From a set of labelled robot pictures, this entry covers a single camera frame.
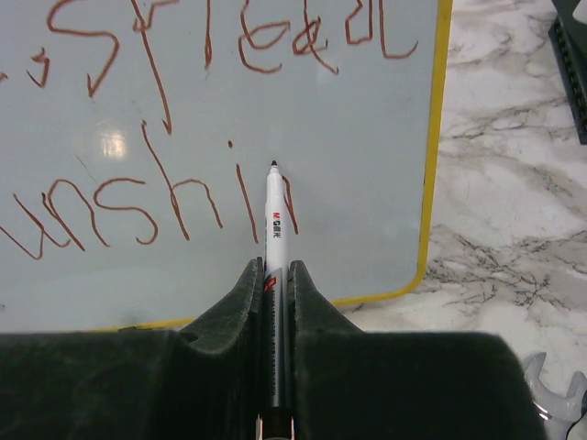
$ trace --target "red logo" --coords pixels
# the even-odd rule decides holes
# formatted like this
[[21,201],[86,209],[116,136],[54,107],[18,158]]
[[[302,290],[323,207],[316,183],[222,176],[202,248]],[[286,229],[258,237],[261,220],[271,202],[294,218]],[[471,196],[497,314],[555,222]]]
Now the red logo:
[[271,287],[273,287],[275,284],[277,284],[277,278],[273,277],[270,280],[267,281],[267,283],[265,284],[265,289],[264,291],[267,292]]

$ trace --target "handwritten word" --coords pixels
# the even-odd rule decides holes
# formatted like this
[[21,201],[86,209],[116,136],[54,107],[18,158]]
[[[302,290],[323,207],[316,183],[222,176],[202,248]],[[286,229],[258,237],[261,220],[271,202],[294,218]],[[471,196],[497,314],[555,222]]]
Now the handwritten word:
[[[90,98],[94,97],[100,86],[102,85],[103,81],[105,80],[106,75],[112,68],[113,64],[116,61],[116,57],[118,51],[120,49],[120,43],[118,37],[114,35],[112,32],[108,32],[105,30],[80,30],[80,29],[73,29],[68,27],[57,27],[54,24],[55,18],[58,13],[67,5],[70,5],[73,2],[80,1],[80,0],[60,0],[58,1],[49,11],[47,16],[47,27],[48,29],[56,34],[64,34],[70,35],[74,37],[84,37],[84,38],[107,38],[111,40],[112,49],[110,55],[105,61],[105,65],[103,69],[98,73],[95,80],[92,80],[90,74],[87,74],[87,90],[88,96]],[[344,21],[344,32],[346,36],[346,42],[349,46],[359,46],[363,43],[370,42],[373,40],[374,32],[373,32],[373,16],[374,16],[374,7],[373,1],[374,0],[366,0],[367,7],[363,3],[363,0],[356,0],[357,5],[353,8],[352,11],[349,12],[347,17]],[[157,69],[157,64],[155,62],[152,50],[150,48],[150,42],[148,38],[148,31],[153,27],[153,20],[155,17],[155,11],[163,6],[170,6],[179,4],[179,0],[160,0],[154,2],[150,5],[149,13],[147,14],[147,18],[145,18],[139,8],[138,8],[138,1],[137,0],[130,0],[134,12],[134,24],[132,25],[132,30],[135,33],[139,33],[143,42],[143,46],[145,49],[145,53],[149,59],[150,68],[155,79],[155,83],[157,84],[157,88],[159,89],[159,94],[161,96],[161,104],[163,106],[163,111],[165,114],[164,119],[162,119],[163,125],[167,133],[170,135],[172,133],[172,115],[170,111],[170,107],[167,101],[167,96],[165,93],[165,89],[163,87],[163,83],[161,77],[159,75],[159,71]],[[316,18],[310,19],[308,13],[308,0],[303,1],[304,8],[301,11],[304,17],[304,28],[297,32],[292,38],[292,54],[295,57],[303,57],[303,56],[312,56],[320,65],[322,65],[325,69],[329,70],[331,73],[338,75],[339,68],[330,65],[326,62],[325,58],[322,56],[322,53],[328,49],[328,39],[325,38],[324,43],[321,45],[317,45],[320,28],[322,26],[322,17],[316,16]],[[292,31],[291,21],[284,19],[281,21],[275,22],[268,22],[264,24],[260,24],[256,27],[251,28],[247,22],[247,11],[250,5],[250,0],[245,0],[244,5],[240,9],[240,25],[242,28],[242,34],[238,37],[238,55],[240,57],[240,61],[242,65],[252,72],[257,72],[261,74],[273,74],[277,73],[282,70],[283,64],[282,62],[275,62],[273,65],[267,66],[259,66],[252,64],[249,61],[247,56],[247,47],[246,45],[251,48],[252,50],[256,51],[263,51],[269,50],[278,44],[287,33]],[[387,48],[387,42],[385,37],[385,10],[383,6],[383,0],[378,0],[378,14],[379,14],[379,41],[381,45],[382,55],[386,60],[405,60],[409,58],[416,50],[418,46],[418,40],[415,42],[414,46],[406,52],[403,53],[391,53]],[[205,16],[205,44],[204,44],[204,69],[209,70],[212,62],[213,62],[213,42],[211,37],[211,28],[213,23],[212,17],[212,0],[206,0],[206,16]],[[352,24],[356,20],[360,19],[361,16],[364,16],[366,13],[366,18],[368,20],[368,33],[365,36],[355,37],[352,33]],[[260,44],[257,42],[257,37],[260,34],[269,33],[271,38],[268,42]],[[30,77],[31,81],[36,84],[38,87],[45,87],[47,84],[47,77],[49,74],[49,67],[50,67],[50,59],[47,58],[45,55],[44,48],[41,48],[41,53],[31,57],[34,62],[43,63],[44,70],[42,73],[41,80],[37,80],[33,77],[29,72],[28,76]],[[8,77],[4,73],[0,73],[0,82],[3,80],[7,80]]]
[[[224,226],[221,221],[220,213],[219,213],[218,208],[216,207],[216,202],[214,201],[212,191],[211,191],[210,187],[208,186],[208,184],[205,183],[204,181],[201,181],[201,180],[195,179],[195,178],[184,179],[182,181],[178,181],[176,183],[173,183],[172,180],[170,179],[169,174],[166,171],[163,163],[161,162],[159,156],[157,155],[155,148],[151,145],[151,142],[150,142],[150,139],[148,136],[148,132],[147,132],[147,122],[143,120],[141,122],[140,128],[141,128],[141,133],[143,135],[143,140],[144,140],[145,146],[147,148],[147,151],[150,154],[150,156],[152,157],[155,164],[157,165],[157,167],[160,171],[161,177],[163,178],[163,181],[165,182],[165,185],[167,187],[167,190],[169,193],[170,205],[171,205],[171,208],[172,208],[173,213],[175,215],[175,218],[177,219],[178,227],[182,233],[183,238],[186,241],[190,241],[191,237],[190,237],[190,234],[187,231],[187,228],[186,228],[184,221],[183,221],[180,201],[177,197],[177,190],[179,188],[183,187],[184,185],[189,184],[189,183],[192,183],[192,184],[204,189],[206,199],[210,205],[212,214],[216,220],[216,224],[219,229],[223,229]],[[242,169],[240,167],[240,164],[237,164],[236,173],[237,173],[237,179],[238,179],[238,186],[240,188],[240,192],[242,194],[243,201],[245,202],[245,206],[247,208],[247,213],[249,215],[251,229],[253,231],[253,240],[255,241],[255,243],[259,243],[259,239],[257,237],[257,229],[255,226],[255,221],[252,216],[252,210],[250,207],[249,195],[247,193],[247,188],[245,185],[245,181],[244,181],[244,177],[242,174]],[[292,224],[293,224],[293,230],[296,234],[298,234],[299,231],[298,231],[297,220],[296,220],[295,214],[294,214],[294,203],[293,203],[293,199],[292,199],[291,185],[285,177],[283,177],[283,179],[286,183],[286,194],[284,195],[284,200],[286,202],[289,216],[290,216]],[[106,241],[106,238],[102,235],[102,233],[100,232],[100,229],[98,227],[98,224],[97,224],[97,221],[95,218],[94,207],[104,209],[104,210],[110,211],[110,212],[131,212],[131,213],[140,214],[143,217],[145,217],[145,219],[150,223],[150,225],[152,227],[152,233],[150,234],[150,236],[143,236],[143,237],[135,236],[135,241],[142,246],[151,245],[152,243],[154,243],[156,241],[156,239],[159,235],[160,229],[159,229],[159,226],[157,225],[157,222],[155,221],[155,218],[149,212],[147,212],[145,209],[138,207],[138,206],[115,206],[112,204],[106,204],[101,200],[102,193],[104,191],[107,191],[108,189],[111,189],[111,188],[112,188],[111,191],[114,191],[113,187],[120,185],[120,184],[126,184],[126,185],[134,184],[134,185],[141,185],[141,186],[145,186],[145,187],[147,187],[147,185],[148,185],[145,181],[143,181],[141,179],[136,179],[136,178],[131,178],[131,177],[118,177],[118,178],[114,178],[114,179],[108,179],[107,181],[103,181],[102,183],[98,184],[97,188],[95,189],[95,191],[92,195],[92,199],[91,199],[92,202],[94,202],[94,204],[90,203],[88,198],[85,197],[85,195],[82,193],[80,188],[73,181],[69,181],[66,179],[55,180],[53,182],[53,184],[50,186],[47,193],[42,192],[40,195],[41,205],[43,206],[45,211],[49,214],[50,218],[52,218],[52,220],[57,225],[59,225],[61,227],[61,231],[64,235],[64,238],[61,240],[56,238],[54,235],[50,234],[47,231],[46,224],[41,222],[39,220],[39,218],[37,216],[35,216],[30,211],[30,209],[28,207],[26,207],[20,201],[20,199],[18,198],[18,196],[16,194],[13,194],[13,198],[15,199],[15,201],[18,204],[18,206],[20,207],[20,209],[22,209],[22,211],[28,216],[28,218],[30,218],[30,220],[35,224],[35,226],[37,227],[37,229],[39,231],[39,247],[36,250],[27,249],[7,229],[2,227],[1,225],[0,225],[0,231],[6,237],[8,237],[15,245],[17,245],[17,247],[19,247],[23,252],[25,252],[29,257],[31,257],[34,260],[40,260],[43,258],[44,246],[46,244],[45,239],[49,240],[49,242],[52,243],[53,245],[55,245],[57,248],[67,248],[71,243],[73,243],[81,251],[85,252],[86,251],[85,244],[82,242],[82,240],[78,236],[76,236],[73,233],[72,229],[70,228],[70,225],[68,225],[68,223],[66,223],[66,221],[63,219],[63,217],[59,211],[59,208],[58,208],[58,206],[56,206],[56,203],[54,201],[55,193],[60,188],[62,188],[62,191],[65,191],[66,188],[69,188],[70,192],[72,191],[72,194],[75,195],[76,200],[81,202],[83,204],[83,206],[87,209],[87,212],[88,212],[89,218],[90,218],[90,226],[92,228],[92,231],[102,246],[104,246],[105,248],[110,248],[110,244]]]

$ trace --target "marble countertop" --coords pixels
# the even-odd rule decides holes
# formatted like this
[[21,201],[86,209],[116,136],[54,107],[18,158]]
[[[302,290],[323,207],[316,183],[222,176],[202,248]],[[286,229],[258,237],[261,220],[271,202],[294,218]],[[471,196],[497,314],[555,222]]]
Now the marble countertop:
[[[543,382],[587,374],[587,146],[572,123],[549,0],[453,0],[425,280],[345,315],[367,331],[483,331]],[[587,417],[570,438],[587,439]]]

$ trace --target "black object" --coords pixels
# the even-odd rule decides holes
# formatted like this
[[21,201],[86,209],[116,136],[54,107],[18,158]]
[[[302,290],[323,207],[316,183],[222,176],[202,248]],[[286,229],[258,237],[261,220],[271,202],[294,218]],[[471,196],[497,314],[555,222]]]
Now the black object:
[[564,27],[568,38],[572,39],[576,48],[587,57],[587,25],[577,21],[573,15],[581,0],[552,0],[557,9],[557,20]]
[[[180,332],[0,336],[0,439],[252,440],[262,264]],[[546,440],[484,334],[363,333],[290,269],[297,440]]]
[[579,51],[559,17],[552,24],[548,36],[557,58],[579,141],[587,144],[587,56]]

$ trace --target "whiteboard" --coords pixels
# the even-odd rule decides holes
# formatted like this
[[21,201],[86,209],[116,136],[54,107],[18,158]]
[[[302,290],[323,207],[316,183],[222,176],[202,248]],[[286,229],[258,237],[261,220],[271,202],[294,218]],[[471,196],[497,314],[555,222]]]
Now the whiteboard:
[[449,15],[444,0],[4,0],[0,331],[201,314],[263,253],[272,160],[290,258],[329,300],[414,287]]

